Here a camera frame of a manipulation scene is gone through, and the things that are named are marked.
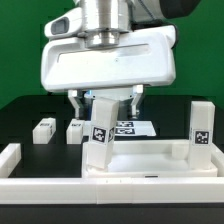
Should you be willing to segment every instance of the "metal cylinder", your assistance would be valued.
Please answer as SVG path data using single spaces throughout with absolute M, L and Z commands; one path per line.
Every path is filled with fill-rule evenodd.
M 119 34 L 130 28 L 130 0 L 80 0 L 87 48 L 117 45 Z

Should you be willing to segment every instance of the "green wall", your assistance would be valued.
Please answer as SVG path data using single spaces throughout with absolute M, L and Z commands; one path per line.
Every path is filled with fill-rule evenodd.
M 45 94 L 40 83 L 44 24 L 74 7 L 72 0 L 1 0 L 0 108 L 22 95 Z M 224 108 L 224 1 L 202 0 L 186 18 L 175 49 L 177 79 L 147 94 L 200 95 Z

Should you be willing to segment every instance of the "black table surface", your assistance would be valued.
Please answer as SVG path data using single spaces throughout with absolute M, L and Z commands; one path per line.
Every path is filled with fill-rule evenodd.
M 147 96 L 139 120 L 152 121 L 156 137 L 115 140 L 188 139 L 191 102 L 197 96 Z M 32 143 L 32 130 L 43 118 L 56 118 L 47 145 Z M 9 178 L 81 177 L 82 145 L 67 145 L 74 109 L 66 96 L 23 96 L 0 110 L 0 151 L 22 144 L 22 160 Z M 216 107 L 213 142 L 224 150 L 224 111 Z M 224 203 L 140 205 L 0 205 L 0 223 L 221 223 Z

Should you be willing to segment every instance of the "small white block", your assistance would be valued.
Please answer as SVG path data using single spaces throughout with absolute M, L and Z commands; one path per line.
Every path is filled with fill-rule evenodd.
M 172 144 L 172 157 L 178 160 L 185 160 L 188 157 L 189 144 L 173 143 Z
M 7 178 L 20 160 L 20 144 L 9 144 L 0 154 L 0 177 Z
M 33 144 L 48 144 L 56 131 L 56 120 L 44 118 L 33 130 Z
M 192 102 L 188 157 L 191 169 L 210 169 L 214 115 L 213 103 Z
M 111 162 L 118 108 L 118 101 L 103 98 L 94 100 L 87 149 L 88 165 L 106 169 Z
M 84 122 L 84 120 L 72 119 L 66 131 L 67 144 L 81 144 Z

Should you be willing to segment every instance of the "white tray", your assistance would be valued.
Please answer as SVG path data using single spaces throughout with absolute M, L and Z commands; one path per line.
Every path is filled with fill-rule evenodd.
M 187 154 L 188 144 L 188 140 L 115 142 L 108 169 L 100 170 L 86 164 L 88 143 L 84 143 L 82 177 L 216 177 L 218 169 L 212 162 L 208 170 L 192 170 L 187 156 L 184 159 L 174 158 L 173 146 L 180 151 L 185 150 L 183 153 Z

